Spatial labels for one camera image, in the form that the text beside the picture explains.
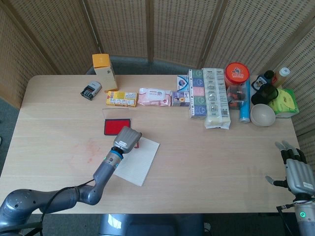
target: yellow snack box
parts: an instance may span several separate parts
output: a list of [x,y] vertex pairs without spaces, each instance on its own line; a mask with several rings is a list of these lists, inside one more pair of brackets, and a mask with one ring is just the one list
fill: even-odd
[[106,104],[108,106],[135,107],[137,104],[137,93],[108,91]]

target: blue tube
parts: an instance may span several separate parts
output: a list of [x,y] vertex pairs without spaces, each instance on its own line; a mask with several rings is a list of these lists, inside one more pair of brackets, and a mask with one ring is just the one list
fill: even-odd
[[251,105],[251,83],[250,79],[246,80],[246,92],[247,92],[247,100],[241,104],[240,108],[240,122],[249,123],[250,120],[250,105]]

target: jar with red lid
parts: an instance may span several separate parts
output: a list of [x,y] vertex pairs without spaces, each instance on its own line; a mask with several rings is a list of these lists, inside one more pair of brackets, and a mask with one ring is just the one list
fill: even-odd
[[225,68],[224,80],[225,86],[241,85],[250,77],[248,68],[239,62],[232,62]]

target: white paper sheet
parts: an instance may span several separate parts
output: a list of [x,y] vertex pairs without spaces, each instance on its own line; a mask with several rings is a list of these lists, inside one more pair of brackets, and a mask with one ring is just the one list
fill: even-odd
[[142,186],[158,150],[159,143],[141,137],[139,148],[134,148],[124,158],[114,174],[135,184]]

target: wooden table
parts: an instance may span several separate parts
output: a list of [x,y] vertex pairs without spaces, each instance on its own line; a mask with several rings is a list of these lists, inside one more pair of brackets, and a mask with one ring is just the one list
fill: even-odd
[[[35,76],[29,82],[0,178],[0,201],[19,188],[41,191],[79,185],[110,150],[104,136],[103,91],[89,101],[80,92],[95,76]],[[176,89],[175,75],[121,75],[122,91],[140,87]],[[130,108],[132,128],[159,142],[142,187],[112,176],[96,206],[78,203],[62,213],[275,212],[292,202],[287,189],[265,175],[285,176],[275,141],[298,147],[291,119],[270,127],[238,121],[230,130],[205,129],[190,119],[188,107]]]

